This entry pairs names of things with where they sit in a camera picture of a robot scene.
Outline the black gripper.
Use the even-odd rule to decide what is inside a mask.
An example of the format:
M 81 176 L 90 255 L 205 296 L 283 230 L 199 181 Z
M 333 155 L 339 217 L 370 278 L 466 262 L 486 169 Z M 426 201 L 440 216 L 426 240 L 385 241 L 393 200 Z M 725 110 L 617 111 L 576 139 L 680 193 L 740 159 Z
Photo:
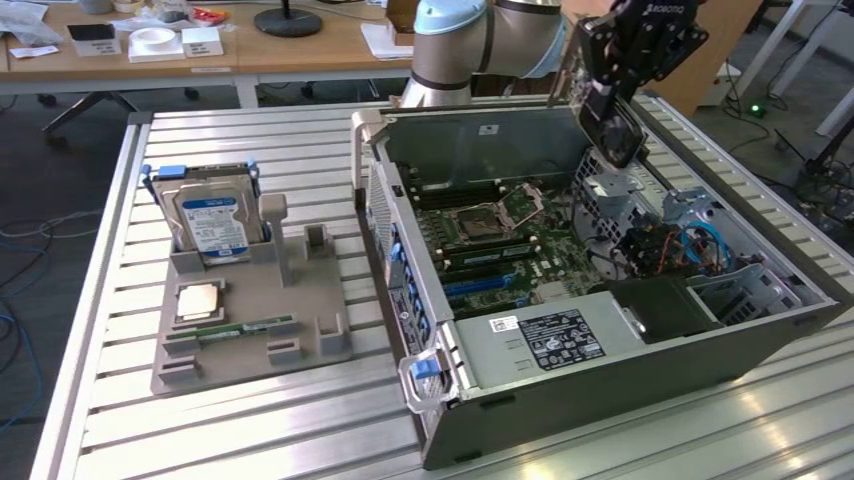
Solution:
M 665 79 L 709 39 L 700 1 L 617 1 L 576 25 L 586 72 L 625 97 Z

